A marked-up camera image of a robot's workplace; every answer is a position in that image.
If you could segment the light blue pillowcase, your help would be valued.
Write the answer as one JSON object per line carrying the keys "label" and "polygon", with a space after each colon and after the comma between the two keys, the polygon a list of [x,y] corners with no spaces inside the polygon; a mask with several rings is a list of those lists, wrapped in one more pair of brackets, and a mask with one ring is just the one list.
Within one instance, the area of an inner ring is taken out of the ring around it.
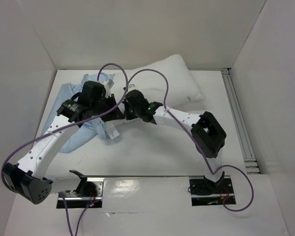
{"label": "light blue pillowcase", "polygon": [[[52,105],[44,124],[42,134],[51,126],[54,118],[63,115],[69,121],[79,122],[100,114],[100,101],[106,97],[104,86],[107,79],[114,80],[114,74],[85,74],[79,84],[61,85],[59,93]],[[106,139],[108,131],[105,122],[100,118],[78,125],[79,130],[62,146],[60,153],[71,153],[80,148],[95,136]]]}

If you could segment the white pillow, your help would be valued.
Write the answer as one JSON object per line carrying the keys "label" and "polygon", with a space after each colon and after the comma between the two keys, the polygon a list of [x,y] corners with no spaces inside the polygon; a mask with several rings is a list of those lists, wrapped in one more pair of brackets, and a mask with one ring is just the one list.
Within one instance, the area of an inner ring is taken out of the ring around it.
{"label": "white pillow", "polygon": [[200,87],[181,55],[172,55],[126,72],[128,91],[139,90],[149,102],[165,102],[174,108],[204,99]]}

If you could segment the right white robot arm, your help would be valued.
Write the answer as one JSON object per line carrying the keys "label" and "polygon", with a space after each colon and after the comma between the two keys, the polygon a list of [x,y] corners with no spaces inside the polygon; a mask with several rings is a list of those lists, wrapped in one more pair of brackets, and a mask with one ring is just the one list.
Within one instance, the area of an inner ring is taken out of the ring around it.
{"label": "right white robot arm", "polygon": [[212,113],[192,114],[166,108],[159,102],[149,103],[138,90],[129,92],[123,104],[127,120],[140,118],[144,122],[185,131],[207,164],[204,176],[206,190],[215,193],[221,188],[225,176],[221,152],[227,135]]}

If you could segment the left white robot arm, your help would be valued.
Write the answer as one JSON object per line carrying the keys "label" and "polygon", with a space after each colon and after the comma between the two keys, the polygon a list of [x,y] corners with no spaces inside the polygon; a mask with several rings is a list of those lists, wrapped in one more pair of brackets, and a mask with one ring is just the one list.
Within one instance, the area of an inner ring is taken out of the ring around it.
{"label": "left white robot arm", "polygon": [[71,191],[82,196],[87,191],[86,175],[70,170],[60,177],[48,177],[46,172],[64,144],[87,121],[100,122],[123,119],[118,108],[111,79],[103,82],[87,81],[82,91],[64,101],[47,131],[34,139],[32,149],[16,164],[5,161],[2,179],[6,187],[33,204],[43,202],[49,194]]}

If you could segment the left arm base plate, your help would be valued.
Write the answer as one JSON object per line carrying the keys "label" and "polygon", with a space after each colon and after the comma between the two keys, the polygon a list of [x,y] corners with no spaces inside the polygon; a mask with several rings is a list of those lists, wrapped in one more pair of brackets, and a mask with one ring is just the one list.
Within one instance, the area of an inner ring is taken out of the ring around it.
{"label": "left arm base plate", "polygon": [[66,190],[61,194],[64,196],[68,209],[83,209],[87,205],[90,208],[102,208],[104,190],[103,177],[88,177],[86,184],[78,192]]}

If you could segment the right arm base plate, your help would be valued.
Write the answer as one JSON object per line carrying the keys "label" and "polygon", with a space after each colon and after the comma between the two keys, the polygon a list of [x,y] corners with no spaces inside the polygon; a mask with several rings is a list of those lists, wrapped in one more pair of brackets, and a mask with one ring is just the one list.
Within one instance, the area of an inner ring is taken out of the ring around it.
{"label": "right arm base plate", "polygon": [[236,197],[233,183],[229,176],[224,177],[217,189],[206,186],[203,176],[190,177],[187,191],[191,195],[192,206],[235,205]]}

